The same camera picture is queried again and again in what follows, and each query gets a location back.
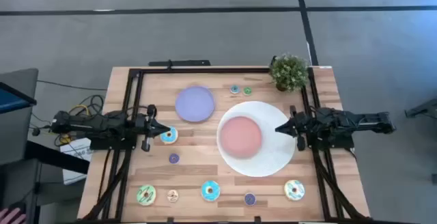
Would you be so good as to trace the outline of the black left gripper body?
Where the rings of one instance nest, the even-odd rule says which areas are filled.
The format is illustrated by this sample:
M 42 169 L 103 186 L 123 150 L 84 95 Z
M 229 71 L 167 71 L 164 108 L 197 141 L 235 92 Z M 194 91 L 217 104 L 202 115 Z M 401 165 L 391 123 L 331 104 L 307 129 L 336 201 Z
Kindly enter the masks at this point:
M 147 106 L 147 113 L 138 113 L 136 118 L 136 127 L 138 127 L 138 133 L 144 135 L 145 138 L 141 142 L 141 149 L 144 152 L 149 152 L 150 150 L 150 131 L 151 125 L 156 117 L 156 106 L 154 104 L 149 104 Z

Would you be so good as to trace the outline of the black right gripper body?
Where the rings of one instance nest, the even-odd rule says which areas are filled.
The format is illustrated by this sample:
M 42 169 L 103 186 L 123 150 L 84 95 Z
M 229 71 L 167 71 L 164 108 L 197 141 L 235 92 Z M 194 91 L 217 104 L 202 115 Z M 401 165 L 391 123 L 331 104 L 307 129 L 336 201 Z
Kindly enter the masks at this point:
M 290 120 L 292 121 L 292 136 L 297 139 L 296 145 L 298 151 L 303 151 L 306 148 L 306 142 L 302 134 L 308 132 L 308 125 L 311 117 L 309 117 L 304 111 L 297 112 L 294 105 L 290 107 L 290 113 Z

